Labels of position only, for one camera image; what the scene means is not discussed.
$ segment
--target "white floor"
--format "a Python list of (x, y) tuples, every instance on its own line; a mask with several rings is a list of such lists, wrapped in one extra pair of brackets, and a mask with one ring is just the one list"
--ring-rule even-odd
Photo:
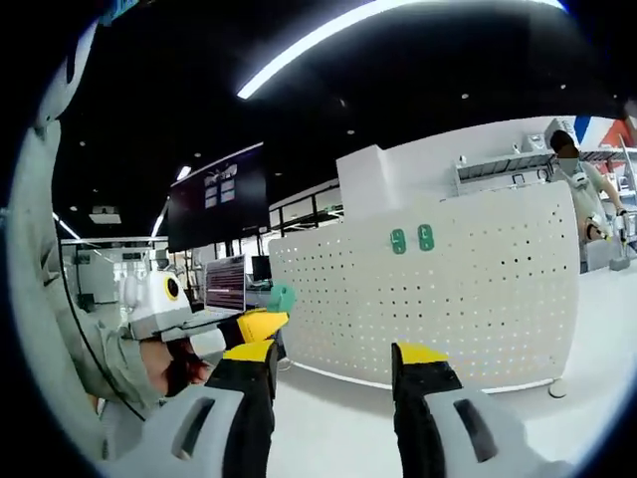
[[(567, 397), (551, 398), (546, 387), (493, 395), (521, 418), (545, 458), (579, 463), (623, 408), (637, 367), (635, 294), (635, 264), (581, 276)], [(401, 476), (388, 390), (293, 367), (279, 374), (275, 414), (273, 478)]]

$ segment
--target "computer screen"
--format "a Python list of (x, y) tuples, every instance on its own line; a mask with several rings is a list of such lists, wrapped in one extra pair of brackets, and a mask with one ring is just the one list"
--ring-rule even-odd
[(268, 231), (262, 150), (257, 144), (172, 184), (166, 214), (171, 252)]
[(255, 282), (272, 279), (272, 269), (270, 269), (270, 256), (253, 256), (252, 278)]
[(231, 312), (246, 310), (246, 263), (244, 256), (226, 257), (206, 264), (206, 309)]

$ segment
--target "white perforated panel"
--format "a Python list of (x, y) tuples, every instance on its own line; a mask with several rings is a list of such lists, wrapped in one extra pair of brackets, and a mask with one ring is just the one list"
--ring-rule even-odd
[[(421, 251), (418, 226), (435, 247)], [(407, 250), (394, 254), (402, 229)], [(485, 192), (270, 244), (275, 282), (297, 291), (292, 360), (390, 383), (390, 344), (447, 353), (465, 384), (561, 375), (576, 317), (578, 247), (565, 184)]]

